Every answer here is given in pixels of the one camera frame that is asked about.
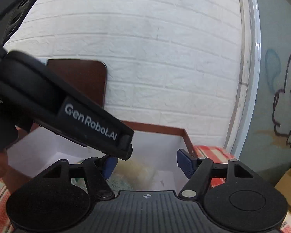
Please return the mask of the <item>person's hand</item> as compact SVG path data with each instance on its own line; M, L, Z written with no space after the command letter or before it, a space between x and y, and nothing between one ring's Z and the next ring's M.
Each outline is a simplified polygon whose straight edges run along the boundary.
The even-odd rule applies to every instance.
M18 189L15 182L15 171L9 166L6 148L18 139L18 130L15 125L0 126L0 179L7 189L13 193Z

